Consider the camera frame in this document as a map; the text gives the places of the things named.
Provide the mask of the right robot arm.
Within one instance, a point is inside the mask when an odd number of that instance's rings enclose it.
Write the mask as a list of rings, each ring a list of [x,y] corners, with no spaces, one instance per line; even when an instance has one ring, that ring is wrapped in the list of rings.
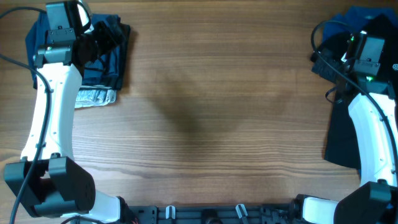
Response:
[[[318,60],[337,73],[336,89],[348,103],[361,163],[357,190],[336,202],[305,197],[299,219],[307,223],[397,223],[397,95],[384,73],[387,39],[367,30],[351,34],[339,62],[326,50]]]

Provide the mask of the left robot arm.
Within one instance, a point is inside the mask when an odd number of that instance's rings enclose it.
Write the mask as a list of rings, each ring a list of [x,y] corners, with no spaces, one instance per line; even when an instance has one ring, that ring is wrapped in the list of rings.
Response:
[[[16,196],[10,222],[24,207],[34,218],[62,217],[67,223],[137,223],[123,198],[96,189],[72,149],[75,102],[85,66],[121,45],[124,30],[113,17],[92,22],[81,1],[51,2],[45,13],[49,29],[30,68],[37,79],[30,134],[19,162],[4,170]]]

